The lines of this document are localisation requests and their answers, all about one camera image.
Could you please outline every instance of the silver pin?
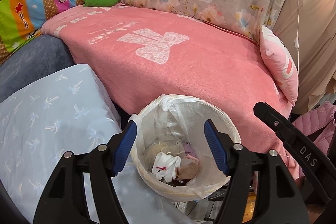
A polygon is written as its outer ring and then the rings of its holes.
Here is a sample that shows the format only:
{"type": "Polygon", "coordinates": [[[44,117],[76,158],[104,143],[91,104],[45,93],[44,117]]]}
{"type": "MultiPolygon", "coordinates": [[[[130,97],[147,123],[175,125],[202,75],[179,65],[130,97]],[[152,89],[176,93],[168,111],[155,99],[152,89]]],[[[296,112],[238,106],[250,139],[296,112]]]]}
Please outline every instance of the silver pin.
{"type": "Polygon", "coordinates": [[[68,159],[72,156],[72,153],[70,151],[67,151],[67,152],[64,153],[63,156],[64,156],[64,158],[68,159]]]}
{"type": "Polygon", "coordinates": [[[233,148],[234,148],[235,150],[240,151],[240,150],[243,149],[243,146],[242,146],[240,143],[235,143],[235,144],[233,145],[233,148]]]}
{"type": "Polygon", "coordinates": [[[105,151],[107,149],[107,146],[105,144],[101,144],[98,146],[98,151],[105,151]]]}
{"type": "Polygon", "coordinates": [[[274,149],[270,150],[269,151],[269,154],[272,156],[272,157],[276,157],[278,155],[278,152],[274,149]]]}

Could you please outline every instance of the floor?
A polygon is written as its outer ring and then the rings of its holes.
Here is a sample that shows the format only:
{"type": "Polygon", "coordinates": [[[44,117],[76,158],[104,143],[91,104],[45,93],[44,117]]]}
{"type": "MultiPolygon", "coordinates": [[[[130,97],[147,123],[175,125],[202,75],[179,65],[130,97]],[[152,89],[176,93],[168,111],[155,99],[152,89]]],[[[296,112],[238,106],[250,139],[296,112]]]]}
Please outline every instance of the floor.
{"type": "MultiPolygon", "coordinates": [[[[252,219],[255,199],[256,199],[255,194],[250,193],[247,199],[243,223],[252,219]]],[[[198,202],[192,201],[192,202],[185,202],[185,203],[175,203],[174,205],[181,212],[183,212],[190,219],[192,219],[195,223],[200,224],[200,223],[204,223],[204,218],[207,214],[207,210],[209,209],[209,204],[210,204],[209,201],[207,201],[206,199],[203,199],[198,202]]],[[[208,218],[216,219],[216,216],[219,212],[221,205],[222,205],[222,201],[215,201],[208,218]]]]}

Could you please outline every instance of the pink puffer jacket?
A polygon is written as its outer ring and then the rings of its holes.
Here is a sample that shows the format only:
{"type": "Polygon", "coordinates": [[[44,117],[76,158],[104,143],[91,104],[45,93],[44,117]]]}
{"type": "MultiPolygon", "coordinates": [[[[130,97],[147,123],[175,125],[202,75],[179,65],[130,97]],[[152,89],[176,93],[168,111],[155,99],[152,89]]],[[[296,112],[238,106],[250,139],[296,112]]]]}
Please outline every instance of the pink puffer jacket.
{"type": "MultiPolygon", "coordinates": [[[[314,141],[314,144],[324,154],[327,154],[336,127],[335,112],[336,106],[332,103],[325,102],[320,107],[299,116],[293,122],[293,125],[306,136],[311,135],[317,130],[325,127],[321,135],[314,141]]],[[[300,176],[303,175],[302,169],[300,168],[300,176]]]]}

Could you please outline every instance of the blue gripper pad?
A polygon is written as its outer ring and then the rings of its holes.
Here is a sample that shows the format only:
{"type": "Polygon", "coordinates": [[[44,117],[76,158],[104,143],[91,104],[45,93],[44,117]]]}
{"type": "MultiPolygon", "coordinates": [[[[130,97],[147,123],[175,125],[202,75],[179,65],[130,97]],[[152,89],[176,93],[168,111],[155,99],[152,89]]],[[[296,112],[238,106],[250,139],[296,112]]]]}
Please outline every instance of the blue gripper pad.
{"type": "Polygon", "coordinates": [[[209,121],[206,121],[204,123],[204,135],[207,139],[216,165],[219,170],[221,170],[224,174],[227,174],[229,172],[229,167],[227,165],[227,154],[223,146],[221,145],[221,142],[219,141],[216,132],[218,132],[217,129],[213,128],[212,124],[209,121]]]}
{"type": "Polygon", "coordinates": [[[128,155],[137,136],[137,124],[135,122],[130,123],[122,134],[124,134],[124,137],[113,155],[114,164],[112,171],[115,176],[124,169],[128,155]]]}

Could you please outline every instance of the pink blanket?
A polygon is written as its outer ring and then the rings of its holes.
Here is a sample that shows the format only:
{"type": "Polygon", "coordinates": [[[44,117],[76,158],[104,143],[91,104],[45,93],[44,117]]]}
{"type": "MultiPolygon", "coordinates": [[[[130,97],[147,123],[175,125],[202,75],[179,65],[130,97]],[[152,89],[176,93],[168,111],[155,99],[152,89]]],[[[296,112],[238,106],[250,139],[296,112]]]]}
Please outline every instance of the pink blanket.
{"type": "MultiPolygon", "coordinates": [[[[248,149],[287,155],[253,106],[267,102],[288,117],[291,104],[247,38],[189,17],[122,5],[71,8],[49,19],[42,32],[61,38],[76,63],[89,64],[128,113],[162,94],[195,96],[226,112],[248,149]]],[[[296,177],[297,163],[285,156],[296,177]]]]}

